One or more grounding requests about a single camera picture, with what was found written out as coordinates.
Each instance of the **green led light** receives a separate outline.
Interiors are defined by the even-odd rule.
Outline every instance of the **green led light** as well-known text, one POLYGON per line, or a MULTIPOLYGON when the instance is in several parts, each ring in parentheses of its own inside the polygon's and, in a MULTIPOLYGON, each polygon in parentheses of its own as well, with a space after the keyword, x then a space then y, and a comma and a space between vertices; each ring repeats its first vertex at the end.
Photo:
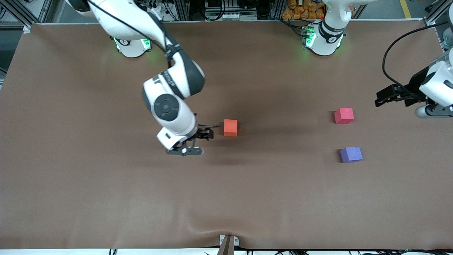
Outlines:
POLYGON ((313 42, 316 39, 316 33, 312 33, 312 35, 307 39, 307 47, 312 47, 313 42))
POLYGON ((145 47, 145 49, 149 49, 150 48, 150 42, 148 39, 142 39, 141 40, 142 44, 143 44, 143 47, 145 47))
POLYGON ((116 38, 115 38, 115 37, 113 38, 113 41, 114 41, 115 44, 116 44, 116 48, 117 48, 118 50, 120 50, 120 46, 118 45, 118 42, 116 41, 116 38))

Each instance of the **black cable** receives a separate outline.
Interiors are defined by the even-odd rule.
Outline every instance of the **black cable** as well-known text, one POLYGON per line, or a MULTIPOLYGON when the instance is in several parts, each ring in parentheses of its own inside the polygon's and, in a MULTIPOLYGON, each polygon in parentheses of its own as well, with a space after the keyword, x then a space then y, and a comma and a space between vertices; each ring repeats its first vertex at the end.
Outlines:
MULTIPOLYGON (((118 21, 118 22, 121 22, 122 24, 124 24, 124 25, 127 26, 128 28, 130 28, 130 29, 134 30, 135 32, 139 33, 139 34, 140 34, 141 36, 143 36, 144 38, 150 40, 150 41, 153 42, 155 45, 157 45, 157 47, 159 47, 162 51, 165 52, 165 51, 167 50, 167 49, 166 49, 166 48, 167 48, 166 45, 164 45, 165 48, 162 48, 162 47, 159 45, 159 42, 157 42, 157 41, 151 39, 149 36, 145 35, 144 33, 142 33, 141 31, 139 31, 139 30, 136 29, 135 27, 133 27, 133 26, 127 24, 126 22, 120 20, 119 18, 116 18, 115 16, 113 16, 112 14, 110 14, 108 11, 104 10, 103 8, 101 8, 101 7, 99 7, 98 5, 96 5, 95 3, 93 3, 92 0, 87 0, 87 1, 88 1, 88 3, 90 3, 90 4, 92 4, 93 6, 95 6, 96 8, 98 8, 101 12, 107 14, 107 15, 108 15, 109 17, 111 17, 112 19, 114 19, 114 20, 116 20, 116 21, 118 21)), ((165 38, 164 38, 164 43, 165 43, 165 41, 166 41, 166 39, 167 39, 167 35, 165 34, 165 32, 164 32, 164 37, 165 37, 165 38)))
POLYGON ((297 35, 300 36, 300 37, 306 37, 305 35, 303 35, 303 34, 297 32, 296 30, 294 30, 294 27, 293 27, 293 25, 289 22, 289 20, 288 20, 288 24, 289 24, 289 27, 291 28, 291 30, 292 30, 295 34, 297 34, 297 35))
POLYGON ((419 28, 419 29, 415 29, 415 30, 412 30, 410 32, 407 32, 406 34, 398 37, 398 39, 396 39, 395 41, 393 41, 392 44, 390 44, 389 48, 387 48, 386 52, 384 53, 384 57, 382 58, 382 72, 384 73, 384 75, 389 79, 391 80, 392 82, 394 82, 396 85, 398 85, 400 88, 402 88, 406 93, 408 93, 409 95, 411 95, 413 98, 419 100, 419 101, 424 101, 425 99, 424 98, 420 98, 418 97, 417 95, 415 95, 413 92, 409 91, 406 87, 404 87, 401 83, 399 83, 397 80, 393 79, 387 72, 386 72, 386 58, 387 58, 387 54, 389 53, 390 49, 401 39, 403 39, 404 37, 410 35, 410 34, 413 34, 415 32, 419 32, 419 31, 422 31, 422 30, 425 30, 425 29, 428 29, 428 28, 433 28, 433 27, 437 27, 437 26, 440 26, 440 25, 443 25, 443 24, 447 24, 448 22, 442 22, 442 23, 439 23, 439 24, 434 24, 434 25, 430 25, 430 26, 426 26, 426 27, 422 27, 422 28, 419 28))
POLYGON ((174 19, 174 21, 178 21, 178 19, 176 18, 175 14, 173 14, 173 11, 171 10, 167 0, 162 0, 162 3, 164 4, 164 6, 167 9, 167 11, 169 11, 169 14, 174 19))
POLYGON ((147 4, 145 4, 144 2, 139 1, 139 0, 134 0, 134 2, 135 2, 136 4, 139 4, 139 5, 144 5, 144 6, 148 7, 149 9, 152 9, 152 8, 153 8, 152 6, 147 5, 147 4))
POLYGON ((225 11, 227 10, 227 4, 225 2, 225 0, 222 0, 221 2, 221 5, 220 5, 220 13, 219 15, 217 16, 217 18, 215 19, 210 19, 208 17, 206 17, 206 15, 202 12, 202 7, 203 7, 203 3, 205 2, 205 0, 200 0, 199 3, 198 3, 198 12, 200 13, 200 15, 205 19, 205 20, 208 20, 208 21, 216 21, 218 19, 220 19, 224 14, 225 14, 225 11))
MULTIPOLYGON (((287 26, 290 26, 290 27, 294 27, 294 28, 302 28, 302 26, 296 26, 296 25, 292 25, 289 23, 289 20, 288 22, 284 21, 283 19, 281 18, 272 18, 271 20, 280 20, 283 24, 287 25, 287 26)), ((322 21, 319 21, 319 22, 311 22, 310 20, 300 20, 300 21, 305 21, 305 22, 308 22, 310 24, 319 24, 321 23, 322 21)))
POLYGON ((293 25, 290 23, 290 21, 288 20, 288 22, 284 21, 283 19, 281 18, 272 18, 273 20, 280 20, 283 24, 287 25, 288 27, 291 28, 291 30, 297 34, 298 36, 301 36, 301 37, 307 37, 306 35, 303 35, 303 34, 300 34, 299 32, 297 32, 296 30, 294 29, 302 29, 303 27, 302 26, 296 26, 296 25, 293 25))
POLYGON ((0 15, 1 15, 0 20, 5 16, 5 14, 6 14, 6 10, 0 6, 0 15))
POLYGON ((109 255, 116 255, 116 252, 118 251, 118 249, 109 249, 109 255))
MULTIPOLYGON (((285 22, 285 21, 284 21, 283 19, 281 19, 281 18, 272 18, 271 20, 280 20, 281 22, 283 22, 283 23, 285 23, 285 24, 288 24, 288 23, 286 23, 286 22, 285 22)), ((322 21, 319 21, 319 22, 313 22, 313 21, 310 21, 310 20, 304 20, 304 19, 299 19, 299 20, 301 20, 301 21, 305 21, 305 22, 307 22, 307 23, 310 23, 310 24, 319 24, 319 23, 321 23, 321 22, 322 22, 322 21)))

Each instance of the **red cube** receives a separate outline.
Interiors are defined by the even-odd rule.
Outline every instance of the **red cube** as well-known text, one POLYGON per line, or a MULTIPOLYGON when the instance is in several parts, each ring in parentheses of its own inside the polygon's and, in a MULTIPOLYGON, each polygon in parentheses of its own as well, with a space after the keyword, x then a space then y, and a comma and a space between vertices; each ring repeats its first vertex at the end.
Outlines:
POLYGON ((223 136, 237 137, 237 119, 226 119, 223 127, 223 136))
POLYGON ((352 108, 339 108, 335 112, 336 124, 349 124, 354 120, 354 113, 352 108))

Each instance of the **pink cube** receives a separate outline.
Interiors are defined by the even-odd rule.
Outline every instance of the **pink cube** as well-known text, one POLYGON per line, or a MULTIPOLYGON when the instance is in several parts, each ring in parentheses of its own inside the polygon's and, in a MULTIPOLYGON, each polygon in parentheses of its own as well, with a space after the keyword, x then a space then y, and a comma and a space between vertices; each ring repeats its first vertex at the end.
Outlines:
POLYGON ((335 112, 336 124, 349 124, 354 120, 354 113, 352 108, 339 108, 335 112))

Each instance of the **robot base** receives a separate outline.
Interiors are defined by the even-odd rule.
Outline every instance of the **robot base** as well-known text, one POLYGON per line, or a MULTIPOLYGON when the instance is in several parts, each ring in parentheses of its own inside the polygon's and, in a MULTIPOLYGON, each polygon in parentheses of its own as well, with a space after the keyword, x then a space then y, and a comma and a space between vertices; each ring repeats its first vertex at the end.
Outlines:
POLYGON ((116 48, 118 49, 118 51, 128 58, 137 58, 143 53, 151 51, 152 42, 150 42, 148 39, 133 41, 121 40, 115 37, 111 37, 111 39, 116 43, 116 48))
POLYGON ((319 35, 319 25, 310 24, 303 28, 303 35, 307 35, 307 37, 302 38, 302 45, 304 46, 304 49, 309 49, 317 55, 329 56, 340 47, 343 35, 335 43, 327 43, 326 40, 319 35))

